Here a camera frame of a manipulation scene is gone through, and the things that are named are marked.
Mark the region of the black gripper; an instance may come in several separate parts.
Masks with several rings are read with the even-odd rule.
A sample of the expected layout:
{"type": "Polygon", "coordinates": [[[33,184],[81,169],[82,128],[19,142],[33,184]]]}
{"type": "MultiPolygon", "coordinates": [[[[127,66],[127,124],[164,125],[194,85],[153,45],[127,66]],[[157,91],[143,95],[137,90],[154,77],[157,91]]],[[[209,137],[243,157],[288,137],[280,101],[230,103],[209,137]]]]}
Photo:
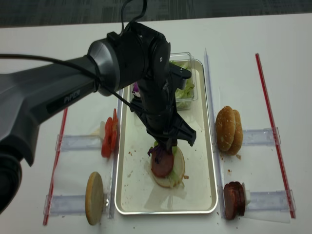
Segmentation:
{"type": "Polygon", "coordinates": [[[136,113],[146,127],[147,133],[156,140],[156,152],[158,154],[163,151],[170,154],[170,146],[177,146],[178,139],[185,140],[190,146],[193,146],[196,140],[196,131],[177,113],[175,106],[173,107],[172,116],[165,117],[164,115],[153,116],[146,114],[142,109],[142,105],[133,106],[132,101],[130,104],[130,110],[136,113]]]}

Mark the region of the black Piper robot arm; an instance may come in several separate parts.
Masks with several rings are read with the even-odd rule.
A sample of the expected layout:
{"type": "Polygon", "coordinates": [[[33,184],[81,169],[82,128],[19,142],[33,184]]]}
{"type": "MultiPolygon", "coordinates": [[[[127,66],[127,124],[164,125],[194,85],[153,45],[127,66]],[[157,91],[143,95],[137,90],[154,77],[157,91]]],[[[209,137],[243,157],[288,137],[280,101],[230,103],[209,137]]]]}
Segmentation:
{"type": "Polygon", "coordinates": [[[193,145],[196,132],[177,113],[175,92],[191,72],[170,63],[170,43],[143,24],[130,22],[120,34],[94,41],[80,58],[62,61],[28,56],[47,65],[0,77],[0,209],[15,197],[20,161],[34,163],[39,126],[93,92],[116,95],[136,83],[140,98],[128,103],[163,150],[178,140],[193,145]]]}

